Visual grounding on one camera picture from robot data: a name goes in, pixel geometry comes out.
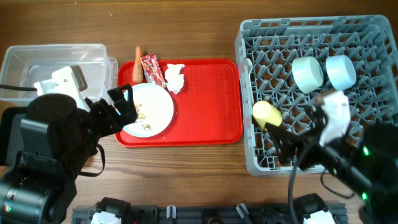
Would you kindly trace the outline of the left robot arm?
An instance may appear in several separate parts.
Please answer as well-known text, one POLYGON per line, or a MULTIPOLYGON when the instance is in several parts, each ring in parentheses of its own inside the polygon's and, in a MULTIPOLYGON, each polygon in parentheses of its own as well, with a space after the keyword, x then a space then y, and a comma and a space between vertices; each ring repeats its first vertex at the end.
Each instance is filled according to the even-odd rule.
POLYGON ((130 84, 108 95, 113 105, 86 98, 88 110, 66 94, 51 93, 3 112, 1 165, 10 170, 1 177, 1 223, 64 221, 77 194, 76 178, 95 176, 82 168, 104 153, 98 141, 137 119, 130 84))

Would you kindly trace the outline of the peanut shells pile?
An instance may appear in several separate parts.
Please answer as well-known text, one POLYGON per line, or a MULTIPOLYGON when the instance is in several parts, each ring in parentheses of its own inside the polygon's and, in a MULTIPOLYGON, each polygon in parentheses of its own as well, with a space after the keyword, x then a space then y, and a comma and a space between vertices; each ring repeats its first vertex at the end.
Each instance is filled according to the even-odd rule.
POLYGON ((135 123, 142 128, 143 131, 152 131, 152 127, 147 120, 146 108, 141 103, 135 104, 134 106, 137 113, 137 119, 135 123))

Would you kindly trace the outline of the red plastic tray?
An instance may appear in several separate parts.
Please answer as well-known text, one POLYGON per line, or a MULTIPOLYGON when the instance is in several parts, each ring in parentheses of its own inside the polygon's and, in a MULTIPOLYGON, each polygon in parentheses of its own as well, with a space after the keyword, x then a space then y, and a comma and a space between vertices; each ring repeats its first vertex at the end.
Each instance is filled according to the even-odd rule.
POLYGON ((236 64, 227 58, 160 60, 183 64, 185 83, 172 94, 175 112, 169 126, 149 138, 121 131, 115 135, 124 147, 174 147, 232 144, 243 133, 243 114, 236 64))

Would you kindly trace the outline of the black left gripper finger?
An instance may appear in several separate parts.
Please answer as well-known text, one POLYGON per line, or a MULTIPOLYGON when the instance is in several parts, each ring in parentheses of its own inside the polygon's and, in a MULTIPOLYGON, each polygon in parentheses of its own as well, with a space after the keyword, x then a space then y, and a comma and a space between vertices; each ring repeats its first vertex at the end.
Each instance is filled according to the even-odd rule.
POLYGON ((133 108, 133 91, 130 84, 125 84, 107 91, 116 108, 133 108))
POLYGON ((137 111, 136 111, 134 105, 123 106, 119 110, 119 113, 121 115, 121 122, 122 122, 123 126, 129 125, 129 124, 132 124, 132 123, 136 122, 137 111))

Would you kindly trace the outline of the grey dishwasher rack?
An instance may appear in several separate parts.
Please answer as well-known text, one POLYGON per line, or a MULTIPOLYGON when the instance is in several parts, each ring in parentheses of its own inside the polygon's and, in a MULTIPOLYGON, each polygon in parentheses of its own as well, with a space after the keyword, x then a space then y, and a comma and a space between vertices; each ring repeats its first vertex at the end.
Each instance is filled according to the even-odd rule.
POLYGON ((282 165, 272 139, 252 115, 248 71, 254 104, 267 101, 282 114, 281 126, 302 134, 313 123, 304 107, 315 95, 332 88, 325 80, 316 91, 304 94, 294 82, 292 62, 315 57, 320 65, 335 55, 346 55, 357 74, 355 85, 345 91, 351 124, 348 142, 361 142, 363 131, 375 122, 397 123, 397 47, 388 19, 382 15, 296 17, 242 21, 234 41, 243 106, 246 168, 255 177, 286 175, 293 162, 282 165))

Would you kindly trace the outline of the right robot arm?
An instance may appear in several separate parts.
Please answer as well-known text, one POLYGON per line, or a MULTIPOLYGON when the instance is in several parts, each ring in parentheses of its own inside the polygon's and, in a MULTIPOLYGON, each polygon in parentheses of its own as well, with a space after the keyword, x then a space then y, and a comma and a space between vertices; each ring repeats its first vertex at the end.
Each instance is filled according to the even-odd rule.
POLYGON ((354 147, 346 139, 349 109, 313 106, 305 111, 314 127, 301 135, 266 125, 279 161, 297 158, 289 177, 289 203, 297 170, 320 164, 365 202, 359 210, 364 223, 397 223, 397 126, 374 123, 354 147))

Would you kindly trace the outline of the light green bowl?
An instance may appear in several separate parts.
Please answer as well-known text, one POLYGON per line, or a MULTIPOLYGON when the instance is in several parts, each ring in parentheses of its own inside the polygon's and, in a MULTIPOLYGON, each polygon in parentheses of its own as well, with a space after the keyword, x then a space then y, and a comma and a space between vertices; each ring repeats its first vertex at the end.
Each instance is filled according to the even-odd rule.
POLYGON ((323 84, 323 71, 315 57, 295 58, 292 62, 292 75, 297 87, 304 94, 323 84))

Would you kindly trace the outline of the white plastic spoon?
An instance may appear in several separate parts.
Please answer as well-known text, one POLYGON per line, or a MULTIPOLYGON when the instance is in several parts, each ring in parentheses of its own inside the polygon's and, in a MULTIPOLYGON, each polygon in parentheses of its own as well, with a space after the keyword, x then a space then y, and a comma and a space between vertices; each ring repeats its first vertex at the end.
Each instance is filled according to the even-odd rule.
POLYGON ((253 69, 253 65, 252 65, 252 61, 249 58, 245 58, 244 59, 244 63, 245 63, 245 67, 247 68, 247 71, 248 71, 247 83, 248 83, 248 89, 250 91, 249 96, 250 96, 250 99, 251 99, 251 104, 253 105, 254 104, 254 97, 253 97, 253 91, 252 91, 252 85, 251 85, 251 72, 252 72, 252 69, 253 69))

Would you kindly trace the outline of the orange carrot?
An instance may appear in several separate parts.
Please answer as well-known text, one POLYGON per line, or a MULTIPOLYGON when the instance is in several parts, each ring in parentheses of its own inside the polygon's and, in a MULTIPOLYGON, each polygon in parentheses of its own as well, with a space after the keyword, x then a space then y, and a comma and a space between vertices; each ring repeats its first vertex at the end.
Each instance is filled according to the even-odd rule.
POLYGON ((134 83, 142 83, 144 79, 141 57, 142 57, 142 50, 141 47, 138 45, 135 51, 135 61, 132 71, 132 80, 134 83))

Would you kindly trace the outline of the red snack wrapper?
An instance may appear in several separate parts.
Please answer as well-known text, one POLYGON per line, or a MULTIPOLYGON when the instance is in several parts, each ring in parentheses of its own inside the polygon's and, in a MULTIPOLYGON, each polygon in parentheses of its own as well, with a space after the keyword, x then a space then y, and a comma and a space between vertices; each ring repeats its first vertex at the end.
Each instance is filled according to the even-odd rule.
POLYGON ((148 83, 165 88, 167 83, 161 71, 160 64, 155 54, 145 55, 140 58, 144 75, 148 83))

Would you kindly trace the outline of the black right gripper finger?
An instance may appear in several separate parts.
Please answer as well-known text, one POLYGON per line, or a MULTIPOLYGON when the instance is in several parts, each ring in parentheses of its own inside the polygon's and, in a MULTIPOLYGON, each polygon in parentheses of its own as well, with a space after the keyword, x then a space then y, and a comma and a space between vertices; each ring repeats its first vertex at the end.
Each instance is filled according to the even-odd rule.
POLYGON ((295 155, 294 146, 298 143, 299 137, 270 123, 266 124, 266 129, 276 149, 279 162, 282 165, 287 164, 295 155))
POLYGON ((310 121, 313 123, 310 129, 310 135, 316 137, 320 136, 326 126, 326 114, 321 106, 305 106, 304 109, 310 121))

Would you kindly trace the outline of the black waste bin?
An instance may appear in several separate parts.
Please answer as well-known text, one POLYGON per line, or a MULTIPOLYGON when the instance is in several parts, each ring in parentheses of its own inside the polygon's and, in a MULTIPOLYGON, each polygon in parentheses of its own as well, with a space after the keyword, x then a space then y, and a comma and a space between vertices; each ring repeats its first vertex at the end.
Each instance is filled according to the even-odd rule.
POLYGON ((1 116, 1 165, 11 166, 19 151, 24 150, 21 121, 27 114, 27 107, 10 107, 1 116))

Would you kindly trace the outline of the yellow cup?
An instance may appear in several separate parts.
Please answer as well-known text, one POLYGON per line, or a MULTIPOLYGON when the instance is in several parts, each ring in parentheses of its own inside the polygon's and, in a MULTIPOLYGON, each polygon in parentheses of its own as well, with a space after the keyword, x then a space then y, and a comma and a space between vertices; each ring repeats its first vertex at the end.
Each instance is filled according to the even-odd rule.
POLYGON ((266 124, 272 124, 274 126, 280 126, 282 123, 282 114, 274 106, 267 101, 258 101, 252 107, 252 115, 258 125, 267 130, 266 124))

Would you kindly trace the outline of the light blue plate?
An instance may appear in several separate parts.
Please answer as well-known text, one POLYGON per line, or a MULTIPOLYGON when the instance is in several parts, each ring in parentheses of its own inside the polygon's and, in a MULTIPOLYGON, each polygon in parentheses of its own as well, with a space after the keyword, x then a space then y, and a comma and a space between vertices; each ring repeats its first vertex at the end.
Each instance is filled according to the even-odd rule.
POLYGON ((136 123, 123 127, 123 131, 138 138, 149 138, 160 134, 174 116, 174 102, 167 90, 160 86, 141 83, 132 86, 134 104, 141 103, 147 110, 147 120, 152 131, 143 131, 136 123))

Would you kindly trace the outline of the white tissue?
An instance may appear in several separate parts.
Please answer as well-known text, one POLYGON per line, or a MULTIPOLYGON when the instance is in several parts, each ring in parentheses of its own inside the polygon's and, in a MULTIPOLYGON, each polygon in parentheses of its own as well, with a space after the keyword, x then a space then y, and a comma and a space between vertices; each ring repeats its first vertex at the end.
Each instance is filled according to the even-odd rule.
POLYGON ((175 95, 177 95, 184 86, 184 74, 180 73, 184 67, 184 64, 167 64, 167 69, 165 71, 167 89, 175 95))

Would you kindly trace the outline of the clear plastic storage bin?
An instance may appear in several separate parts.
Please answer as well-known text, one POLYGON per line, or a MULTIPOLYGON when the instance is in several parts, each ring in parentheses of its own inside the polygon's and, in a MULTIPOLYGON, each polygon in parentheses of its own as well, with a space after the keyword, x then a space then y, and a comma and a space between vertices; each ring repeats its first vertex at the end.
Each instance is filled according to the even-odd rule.
POLYGON ((66 66, 78 65, 88 84, 82 97, 112 103, 107 91, 117 86, 118 62, 109 57, 103 44, 16 45, 7 49, 1 84, 33 87, 48 80, 52 73, 66 66))

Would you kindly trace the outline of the light blue bowl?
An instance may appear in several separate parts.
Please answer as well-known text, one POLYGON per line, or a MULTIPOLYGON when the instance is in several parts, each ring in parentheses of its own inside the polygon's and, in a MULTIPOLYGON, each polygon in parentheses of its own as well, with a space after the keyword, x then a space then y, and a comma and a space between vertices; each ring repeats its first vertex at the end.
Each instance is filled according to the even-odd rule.
POLYGON ((346 55, 336 55, 326 59, 326 72, 336 90, 346 90, 356 83, 356 70, 346 55))

